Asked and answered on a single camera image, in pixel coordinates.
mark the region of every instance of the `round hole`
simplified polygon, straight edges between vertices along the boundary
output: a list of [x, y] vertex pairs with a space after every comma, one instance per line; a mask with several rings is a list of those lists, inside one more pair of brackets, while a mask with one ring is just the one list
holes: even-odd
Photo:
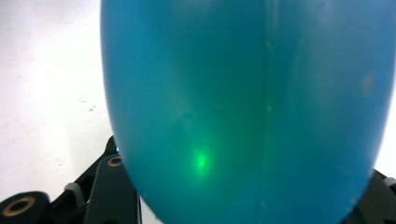
[[114, 157], [108, 160], [107, 164], [109, 166], [119, 166], [122, 164], [121, 157]]
[[5, 217], [15, 217], [19, 214], [26, 212], [35, 204], [35, 198], [31, 196], [26, 196], [15, 200], [14, 202], [7, 205], [3, 210], [3, 216]]

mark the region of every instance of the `white surface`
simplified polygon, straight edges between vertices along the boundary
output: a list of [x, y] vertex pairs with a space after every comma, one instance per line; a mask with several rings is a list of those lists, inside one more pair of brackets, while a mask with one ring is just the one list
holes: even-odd
[[[53, 200], [105, 149], [98, 2], [0, 2], [0, 201], [30, 190]], [[376, 168], [396, 177], [395, 98]], [[146, 208], [143, 218], [157, 223]]]

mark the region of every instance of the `balloon surface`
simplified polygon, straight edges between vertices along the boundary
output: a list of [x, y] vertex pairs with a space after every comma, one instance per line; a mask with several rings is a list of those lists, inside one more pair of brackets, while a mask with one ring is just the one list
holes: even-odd
[[165, 223], [339, 223], [393, 84], [394, 0], [103, 0], [106, 99]]

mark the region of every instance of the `black plastic holder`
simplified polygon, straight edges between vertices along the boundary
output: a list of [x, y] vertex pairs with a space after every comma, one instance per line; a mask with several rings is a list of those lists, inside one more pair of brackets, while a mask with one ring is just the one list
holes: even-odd
[[[0, 203], [0, 223], [141, 224], [140, 197], [110, 137], [104, 154], [52, 203], [44, 192], [16, 194]], [[359, 204], [341, 224], [396, 224], [396, 180], [374, 171]]]

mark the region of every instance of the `balloon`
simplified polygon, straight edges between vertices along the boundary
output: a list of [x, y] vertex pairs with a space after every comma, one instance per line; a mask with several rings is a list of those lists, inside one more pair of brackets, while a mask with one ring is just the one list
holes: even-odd
[[102, 2], [106, 99], [165, 223], [339, 223], [393, 83], [394, 0]]

